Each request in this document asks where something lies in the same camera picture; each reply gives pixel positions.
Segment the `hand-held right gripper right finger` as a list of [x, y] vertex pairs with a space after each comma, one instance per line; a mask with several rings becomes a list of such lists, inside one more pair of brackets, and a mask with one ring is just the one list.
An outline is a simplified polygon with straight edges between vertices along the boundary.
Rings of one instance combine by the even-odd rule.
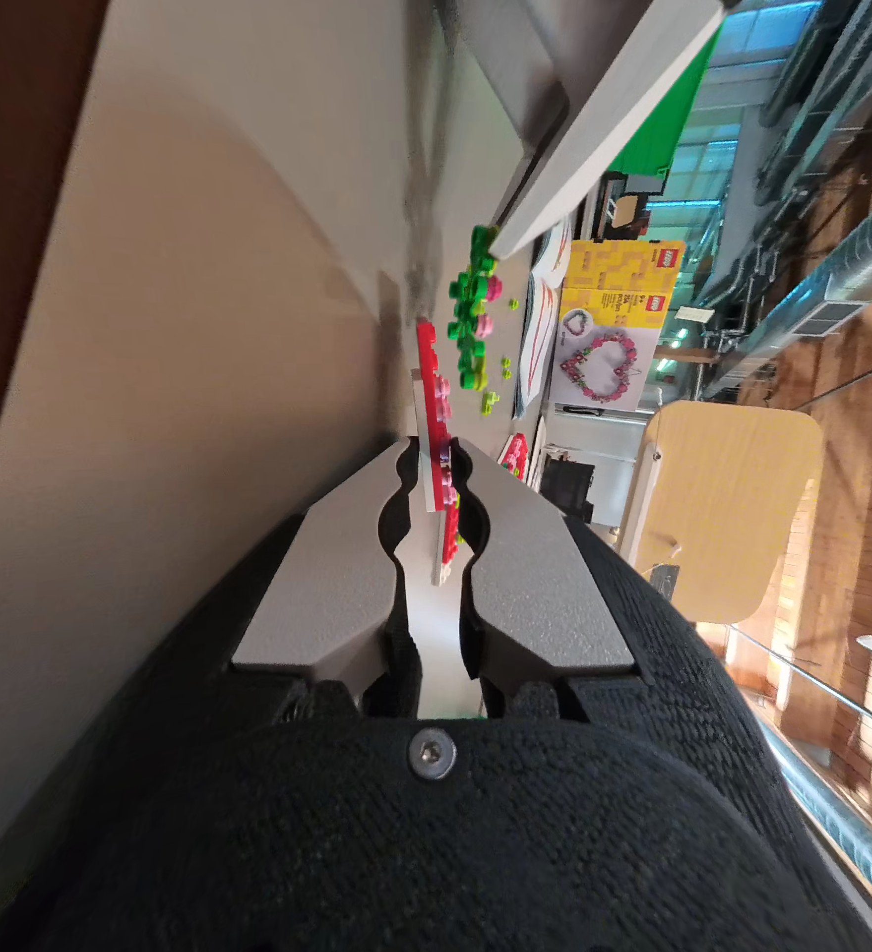
[[555, 700], [571, 681], [638, 674], [579, 541], [598, 541], [466, 439], [451, 444], [463, 571], [460, 648], [486, 715], [500, 718], [524, 688]]

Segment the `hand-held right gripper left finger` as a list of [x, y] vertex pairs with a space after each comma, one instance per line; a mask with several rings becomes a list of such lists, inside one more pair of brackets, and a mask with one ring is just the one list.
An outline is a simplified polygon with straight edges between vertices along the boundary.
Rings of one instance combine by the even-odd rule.
[[371, 716], [414, 718], [422, 662], [396, 550], [419, 441], [404, 438], [314, 503], [231, 656], [240, 671], [343, 684]]

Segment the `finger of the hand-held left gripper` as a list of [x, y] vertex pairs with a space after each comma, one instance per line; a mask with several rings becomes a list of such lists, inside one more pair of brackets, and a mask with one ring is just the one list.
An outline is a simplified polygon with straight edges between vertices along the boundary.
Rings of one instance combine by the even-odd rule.
[[559, 130], [501, 216], [491, 246], [513, 256], [565, 218], [720, 28], [720, 1], [650, 2], [585, 103]]
[[524, 150], [494, 216], [508, 218], [630, 36], [628, 1], [438, 1]]

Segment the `red lego heart plate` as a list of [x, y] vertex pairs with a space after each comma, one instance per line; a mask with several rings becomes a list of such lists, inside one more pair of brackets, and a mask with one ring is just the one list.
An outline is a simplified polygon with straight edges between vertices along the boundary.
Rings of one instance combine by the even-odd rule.
[[426, 511], [437, 516], [432, 584], [448, 580], [458, 552], [459, 496], [452, 475], [450, 383], [439, 369], [437, 331], [429, 321], [416, 324], [418, 367], [411, 372], [419, 444], [419, 482]]

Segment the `cluster of green lego pieces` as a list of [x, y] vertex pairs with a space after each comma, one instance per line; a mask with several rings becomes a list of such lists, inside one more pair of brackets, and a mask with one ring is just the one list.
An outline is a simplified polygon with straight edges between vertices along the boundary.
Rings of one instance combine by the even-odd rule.
[[446, 336], [458, 351], [459, 385], [465, 390], [483, 391], [489, 383], [486, 341], [493, 321], [487, 307], [499, 298], [502, 288], [496, 274], [498, 260], [490, 253], [498, 232], [494, 225], [473, 229], [467, 267], [449, 285], [454, 318]]

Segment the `yellow lego box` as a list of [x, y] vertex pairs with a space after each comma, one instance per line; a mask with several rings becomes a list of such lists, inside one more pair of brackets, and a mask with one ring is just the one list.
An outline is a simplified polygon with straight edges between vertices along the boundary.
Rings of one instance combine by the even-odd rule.
[[572, 243], [553, 347], [552, 404], [639, 408], [686, 251], [682, 240]]

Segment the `green board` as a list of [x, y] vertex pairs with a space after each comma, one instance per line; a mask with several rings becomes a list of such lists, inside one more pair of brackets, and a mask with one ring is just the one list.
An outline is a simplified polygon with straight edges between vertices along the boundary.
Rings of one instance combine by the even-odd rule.
[[608, 165], [608, 173], [659, 179], [667, 177], [719, 34], [720, 30], [714, 32], [668, 89], [633, 137]]

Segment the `black monitor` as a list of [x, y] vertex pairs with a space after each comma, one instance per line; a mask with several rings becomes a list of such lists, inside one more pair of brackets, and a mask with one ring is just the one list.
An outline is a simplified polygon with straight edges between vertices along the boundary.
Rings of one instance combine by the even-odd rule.
[[539, 494], [561, 514], [590, 525], [594, 505], [588, 500], [596, 467], [561, 456], [549, 456], [542, 471]]

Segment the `light wooden chair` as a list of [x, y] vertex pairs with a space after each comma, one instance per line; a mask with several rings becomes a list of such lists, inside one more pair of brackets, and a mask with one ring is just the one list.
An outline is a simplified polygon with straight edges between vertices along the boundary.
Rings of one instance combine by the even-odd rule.
[[802, 412], [665, 406], [644, 428], [616, 551], [646, 579], [676, 568], [670, 600], [688, 621], [743, 621], [786, 552], [823, 449], [821, 426]]

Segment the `white instruction booklet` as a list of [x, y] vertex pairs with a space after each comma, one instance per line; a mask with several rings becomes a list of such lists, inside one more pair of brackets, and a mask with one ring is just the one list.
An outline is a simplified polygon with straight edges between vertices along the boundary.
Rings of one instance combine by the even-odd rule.
[[525, 327], [513, 404], [514, 420], [525, 416], [528, 406], [545, 385], [549, 346], [558, 323], [561, 286], [569, 265], [575, 217], [574, 212], [570, 213], [541, 236], [528, 272]]

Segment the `silver insulated pipe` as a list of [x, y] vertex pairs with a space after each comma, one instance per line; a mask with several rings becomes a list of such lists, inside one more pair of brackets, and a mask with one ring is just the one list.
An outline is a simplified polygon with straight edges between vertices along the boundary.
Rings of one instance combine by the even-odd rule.
[[761, 730], [792, 797], [872, 888], [872, 822], [768, 724], [762, 723]]

